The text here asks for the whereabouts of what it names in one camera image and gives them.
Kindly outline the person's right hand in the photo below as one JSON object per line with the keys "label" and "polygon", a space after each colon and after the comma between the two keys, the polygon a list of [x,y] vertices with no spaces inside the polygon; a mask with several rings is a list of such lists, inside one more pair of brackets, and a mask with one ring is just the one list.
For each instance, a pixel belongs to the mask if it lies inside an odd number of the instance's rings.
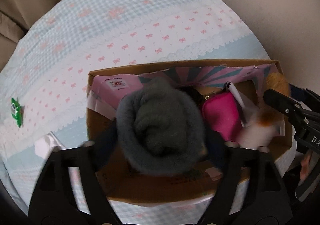
{"label": "person's right hand", "polygon": [[301,164],[301,171],[300,171],[300,180],[301,181],[305,181],[305,179],[307,178],[308,174],[309,174],[309,169],[310,169],[310,160],[311,160],[311,156],[312,156],[312,151],[309,150],[304,158],[302,159],[302,161],[300,162]]}

